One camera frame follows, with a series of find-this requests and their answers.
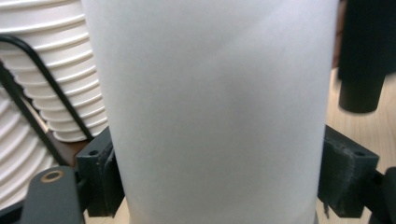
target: screw hole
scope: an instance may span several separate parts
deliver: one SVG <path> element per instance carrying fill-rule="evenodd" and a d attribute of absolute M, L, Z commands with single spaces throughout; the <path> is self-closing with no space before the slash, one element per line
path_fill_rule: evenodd
<path fill-rule="evenodd" d="M 60 179 L 62 176 L 64 176 L 64 172 L 62 171 L 57 171 L 57 170 L 51 171 L 41 177 L 41 182 L 43 183 L 54 182 Z"/>
<path fill-rule="evenodd" d="M 357 155 L 357 156 L 365 156 L 364 153 L 359 152 L 359 151 L 355 151 L 354 153 L 355 153 L 355 155 Z"/>
<path fill-rule="evenodd" d="M 90 151 L 90 156 L 97 155 L 99 152 L 97 150 Z"/>

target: paper cup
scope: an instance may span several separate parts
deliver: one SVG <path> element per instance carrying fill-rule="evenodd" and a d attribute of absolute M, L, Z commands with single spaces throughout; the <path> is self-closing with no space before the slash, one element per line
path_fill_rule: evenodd
<path fill-rule="evenodd" d="M 6 160 L 2 161 L 0 165 L 0 185 L 5 184 L 15 173 L 18 172 L 20 167 L 23 166 L 30 158 L 32 158 L 33 152 L 37 146 L 38 138 L 30 135 L 22 139 L 19 143 L 19 147 L 14 148 L 13 153 L 7 157 Z"/>
<path fill-rule="evenodd" d="M 49 70 L 58 83 L 71 81 L 83 77 L 95 70 L 95 62 L 92 54 L 85 55 L 80 59 L 68 62 L 61 66 L 50 66 Z M 47 80 L 40 71 L 14 69 L 12 71 L 15 80 L 24 87 L 42 87 L 48 85 Z"/>
<path fill-rule="evenodd" d="M 129 223 L 314 223 L 337 2 L 82 2 Z"/>
<path fill-rule="evenodd" d="M 20 114 L 14 114 L 6 123 L 6 125 L 0 129 L 0 148 L 3 146 L 8 146 L 13 142 L 12 140 L 6 141 L 6 139 L 10 133 L 14 132 L 14 130 L 19 127 L 18 125 L 20 125 L 20 118 Z"/>
<path fill-rule="evenodd" d="M 58 1 L 50 4 L 32 4 L 30 6 L 0 6 L 0 33 L 17 33 L 46 26 L 49 22 L 64 21 L 83 14 L 78 0 Z"/>
<path fill-rule="evenodd" d="M 20 146 L 20 144 L 28 136 L 29 130 L 30 129 L 28 126 L 24 127 L 20 132 L 20 134 L 17 137 L 15 137 L 14 139 L 15 144 L 2 147 L 2 150 L 0 151 L 0 162 L 6 160 L 16 150 L 16 148 Z"/>
<path fill-rule="evenodd" d="M 17 113 L 11 108 L 9 101 L 4 101 L 0 104 L 0 132 L 6 129 L 8 124 L 14 117 L 19 117 Z"/>
<path fill-rule="evenodd" d="M 84 124 L 86 126 L 92 126 L 93 123 L 99 122 L 101 120 L 107 119 L 106 111 L 103 110 L 102 112 L 99 112 L 95 115 L 91 115 L 87 118 L 82 118 L 84 121 Z M 73 132 L 74 130 L 79 130 L 79 127 L 77 126 L 76 122 L 72 120 L 68 121 L 62 121 L 62 122 L 57 122 L 57 121 L 48 121 L 47 125 L 49 128 L 53 131 L 57 132 L 68 132 L 71 131 Z"/>
<path fill-rule="evenodd" d="M 94 113 L 94 111 L 102 109 L 105 107 L 102 100 L 102 94 L 96 95 L 91 99 L 84 102 L 84 104 L 76 105 L 75 109 L 81 117 L 89 116 L 89 114 Z M 72 117 L 64 106 L 56 108 L 48 108 L 46 110 L 40 111 L 40 116 L 46 120 L 70 120 Z"/>
<path fill-rule="evenodd" d="M 11 35 L 23 40 L 34 50 L 42 51 L 53 49 L 53 46 L 60 46 L 87 38 L 88 30 L 85 21 L 77 21 L 66 25 L 60 24 L 50 29 Z M 16 52 L 21 52 L 21 50 L 13 45 L 0 43 L 0 55 L 15 54 Z"/>
<path fill-rule="evenodd" d="M 71 61 L 80 54 L 90 51 L 91 45 L 88 38 L 58 48 L 39 51 L 38 55 L 45 65 L 59 64 L 64 61 Z M 6 68 L 9 70 L 35 69 L 32 60 L 24 53 L 0 55 Z"/>
<path fill-rule="evenodd" d="M 91 85 L 95 85 L 98 82 L 98 77 L 95 74 L 94 68 L 92 73 L 83 75 L 75 80 L 70 80 L 63 83 L 58 83 L 66 95 L 73 95 L 80 91 L 89 88 Z M 39 99 L 42 97 L 56 96 L 55 91 L 52 87 L 45 83 L 44 86 L 40 87 L 25 87 L 25 94 L 32 99 Z"/>
<path fill-rule="evenodd" d="M 63 1 L 65 0 L 10 0 L 0 2 L 0 8 L 5 10 L 18 7 L 37 7 Z"/>
<path fill-rule="evenodd" d="M 90 127 L 90 131 L 92 136 L 96 136 L 102 132 L 107 126 L 108 123 L 106 120 L 102 121 L 103 123 L 98 123 L 96 126 Z M 64 142 L 77 142 L 87 139 L 85 134 L 81 131 L 73 131 L 73 132 L 54 132 L 54 137 L 60 141 Z"/>
<path fill-rule="evenodd" d="M 89 99 L 101 94 L 99 82 L 94 84 L 95 85 L 91 85 L 88 89 L 83 90 L 78 94 L 67 96 L 70 103 L 73 106 L 85 105 Z M 36 98 L 33 100 L 33 105 L 40 110 L 51 110 L 64 106 L 58 96 L 51 96 L 46 98 L 43 97 L 41 99 Z"/>

